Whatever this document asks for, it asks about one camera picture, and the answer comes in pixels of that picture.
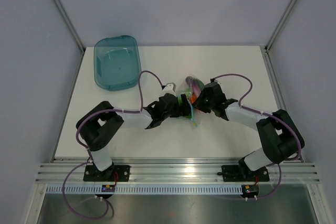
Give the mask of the clear zip top bag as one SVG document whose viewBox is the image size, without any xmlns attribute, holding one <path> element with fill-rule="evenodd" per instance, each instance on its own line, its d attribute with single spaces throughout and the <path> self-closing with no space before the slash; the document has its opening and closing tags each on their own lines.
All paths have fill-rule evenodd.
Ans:
<svg viewBox="0 0 336 224">
<path fill-rule="evenodd" d="M 187 76 L 184 86 L 184 90 L 178 90 L 177 92 L 177 100 L 181 112 L 179 118 L 189 120 L 194 127 L 198 127 L 197 109 L 194 108 L 194 103 L 205 85 L 200 79 L 194 76 Z"/>
</svg>

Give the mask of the green toy bell pepper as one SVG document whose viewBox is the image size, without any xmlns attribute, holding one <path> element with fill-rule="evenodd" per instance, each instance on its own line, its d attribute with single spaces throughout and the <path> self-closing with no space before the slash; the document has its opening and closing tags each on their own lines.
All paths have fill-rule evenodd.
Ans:
<svg viewBox="0 0 336 224">
<path fill-rule="evenodd" d="M 189 104 L 189 100 L 185 93 L 182 93 L 177 97 L 178 107 L 179 107 L 179 116 L 184 118 L 191 118 L 191 107 Z"/>
</svg>

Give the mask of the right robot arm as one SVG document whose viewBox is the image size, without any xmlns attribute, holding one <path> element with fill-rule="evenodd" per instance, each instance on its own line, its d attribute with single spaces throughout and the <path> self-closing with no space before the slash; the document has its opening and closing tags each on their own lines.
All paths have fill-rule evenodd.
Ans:
<svg viewBox="0 0 336 224">
<path fill-rule="evenodd" d="M 261 112 L 226 98 L 220 85 L 213 81 L 201 87 L 192 84 L 192 105 L 204 113 L 240 123 L 258 132 L 261 148 L 241 158 L 233 168 L 223 168 L 224 181 L 252 181 L 268 165 L 300 155 L 304 140 L 285 110 Z"/>
</svg>

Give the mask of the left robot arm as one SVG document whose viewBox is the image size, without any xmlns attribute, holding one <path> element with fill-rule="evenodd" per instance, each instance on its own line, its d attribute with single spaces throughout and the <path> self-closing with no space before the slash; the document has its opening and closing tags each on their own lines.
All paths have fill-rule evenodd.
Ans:
<svg viewBox="0 0 336 224">
<path fill-rule="evenodd" d="M 99 103 L 76 124 L 76 140 L 89 154 L 84 181 L 116 181 L 120 169 L 116 167 L 107 149 L 118 130 L 126 128 L 153 129 L 168 118 L 187 117 L 192 119 L 194 109 L 186 95 L 177 97 L 171 93 L 142 110 L 114 108 L 108 101 Z"/>
</svg>

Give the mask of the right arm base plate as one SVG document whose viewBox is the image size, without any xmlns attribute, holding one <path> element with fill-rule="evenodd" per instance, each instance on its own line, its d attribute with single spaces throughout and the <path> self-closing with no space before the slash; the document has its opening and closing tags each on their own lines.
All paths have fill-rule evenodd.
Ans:
<svg viewBox="0 0 336 224">
<path fill-rule="evenodd" d="M 223 165 L 221 171 L 217 172 L 224 182 L 269 182 L 269 174 L 266 167 L 254 172 L 243 170 L 238 165 Z"/>
</svg>

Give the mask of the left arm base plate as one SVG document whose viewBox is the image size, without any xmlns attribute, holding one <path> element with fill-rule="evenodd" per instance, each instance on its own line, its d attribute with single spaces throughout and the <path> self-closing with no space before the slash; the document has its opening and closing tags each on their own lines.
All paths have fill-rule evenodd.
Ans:
<svg viewBox="0 0 336 224">
<path fill-rule="evenodd" d="M 83 175 L 84 182 L 128 182 L 130 176 L 129 165 L 112 165 L 99 171 L 95 165 L 87 165 Z"/>
</svg>

